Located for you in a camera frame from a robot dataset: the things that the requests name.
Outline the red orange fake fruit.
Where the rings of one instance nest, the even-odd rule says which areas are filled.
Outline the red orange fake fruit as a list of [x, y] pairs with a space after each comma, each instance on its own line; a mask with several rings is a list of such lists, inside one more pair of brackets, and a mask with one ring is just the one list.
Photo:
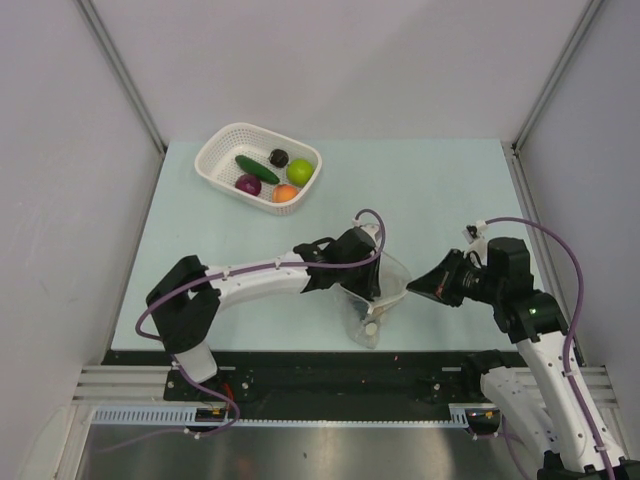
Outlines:
[[273, 203], [286, 203], [294, 200], [299, 193], [299, 190], [289, 184], [277, 185], [272, 192], [271, 201]]

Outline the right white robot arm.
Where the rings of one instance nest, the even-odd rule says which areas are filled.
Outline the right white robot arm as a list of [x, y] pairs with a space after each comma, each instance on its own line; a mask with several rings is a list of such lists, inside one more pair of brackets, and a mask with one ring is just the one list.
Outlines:
[[499, 329], [525, 361], [542, 397], [536, 402], [498, 351], [467, 360], [463, 393], [488, 399], [539, 459], [539, 479], [636, 479], [639, 463], [626, 457], [604, 423], [575, 357], [565, 342], [567, 323], [555, 298], [534, 286], [530, 254], [521, 240], [490, 244], [485, 264], [474, 252], [450, 250], [442, 262], [411, 281], [408, 291], [451, 307], [471, 299], [493, 309]]

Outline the dark brown fake food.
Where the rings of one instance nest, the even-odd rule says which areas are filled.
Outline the dark brown fake food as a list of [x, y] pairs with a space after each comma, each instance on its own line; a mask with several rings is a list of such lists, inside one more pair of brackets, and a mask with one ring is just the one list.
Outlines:
[[282, 149], [274, 149], [270, 152], [269, 162], [277, 168], [284, 168], [289, 163], [289, 155]]

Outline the purple fake fruit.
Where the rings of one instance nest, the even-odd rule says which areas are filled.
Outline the purple fake fruit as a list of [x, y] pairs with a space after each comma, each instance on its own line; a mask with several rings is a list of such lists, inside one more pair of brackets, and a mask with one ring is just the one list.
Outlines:
[[259, 196], [262, 191], [262, 182], [253, 174], [243, 174], [236, 180], [235, 188], [249, 195]]

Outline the polka dot zip bag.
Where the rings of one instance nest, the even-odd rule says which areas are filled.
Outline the polka dot zip bag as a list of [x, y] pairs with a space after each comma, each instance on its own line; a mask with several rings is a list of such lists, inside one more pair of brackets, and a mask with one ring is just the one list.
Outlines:
[[[351, 294], [341, 286], [334, 288], [334, 300], [346, 335], [356, 344], [371, 350], [375, 349], [379, 343], [382, 326], [387, 320], [389, 311], [406, 296], [406, 286], [411, 280], [411, 276], [401, 262], [393, 256], [383, 253], [379, 280], [381, 296], [373, 301], [367, 301]], [[355, 318], [349, 304], [349, 299], [352, 297], [360, 298], [370, 304], [370, 316], [365, 322], [359, 322]]]

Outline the dark fake grape bunch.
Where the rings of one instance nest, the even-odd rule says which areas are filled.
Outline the dark fake grape bunch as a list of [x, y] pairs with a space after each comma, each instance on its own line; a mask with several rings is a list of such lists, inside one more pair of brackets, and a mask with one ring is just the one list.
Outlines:
[[365, 322], [370, 316], [370, 304], [360, 298], [352, 297], [349, 304], [354, 312], [355, 318], [359, 322]]

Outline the green fake fruit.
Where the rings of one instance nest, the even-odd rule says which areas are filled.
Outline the green fake fruit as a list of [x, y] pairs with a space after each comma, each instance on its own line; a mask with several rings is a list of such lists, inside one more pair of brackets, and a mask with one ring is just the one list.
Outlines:
[[314, 166], [302, 158], [294, 159], [286, 169], [288, 181], [297, 186], [304, 187], [314, 174]]

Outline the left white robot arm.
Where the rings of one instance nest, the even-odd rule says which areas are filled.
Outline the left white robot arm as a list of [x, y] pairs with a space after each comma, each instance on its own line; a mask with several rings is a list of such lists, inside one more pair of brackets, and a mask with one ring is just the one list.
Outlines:
[[334, 285], [374, 293], [383, 245], [351, 229], [337, 239], [298, 244], [262, 263], [209, 268], [198, 256], [186, 256], [147, 295], [136, 332], [161, 342], [187, 389], [199, 399], [210, 399], [221, 387], [219, 366], [206, 342], [218, 313], [268, 296]]

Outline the dark green fake cucumber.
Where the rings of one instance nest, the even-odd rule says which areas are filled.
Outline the dark green fake cucumber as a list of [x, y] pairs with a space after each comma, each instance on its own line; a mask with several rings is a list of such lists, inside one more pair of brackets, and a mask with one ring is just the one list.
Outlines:
[[270, 185], [278, 185], [280, 183], [279, 177], [269, 168], [245, 155], [236, 156], [235, 162], [243, 172], [257, 176], [264, 183]]

